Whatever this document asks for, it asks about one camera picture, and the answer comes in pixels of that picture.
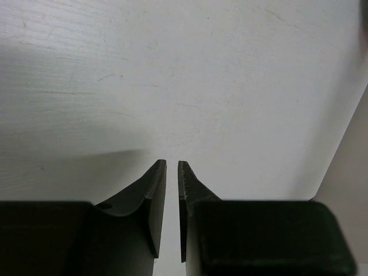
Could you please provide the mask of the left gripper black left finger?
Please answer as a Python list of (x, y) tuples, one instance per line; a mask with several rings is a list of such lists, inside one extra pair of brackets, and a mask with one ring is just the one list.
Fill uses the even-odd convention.
[(2, 275), (152, 275), (159, 256), (165, 160), (114, 196), (1, 202)]

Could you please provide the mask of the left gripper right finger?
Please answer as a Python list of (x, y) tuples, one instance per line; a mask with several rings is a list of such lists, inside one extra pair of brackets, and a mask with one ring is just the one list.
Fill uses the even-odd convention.
[(316, 201), (223, 200), (178, 163), (187, 275), (356, 275), (334, 214)]

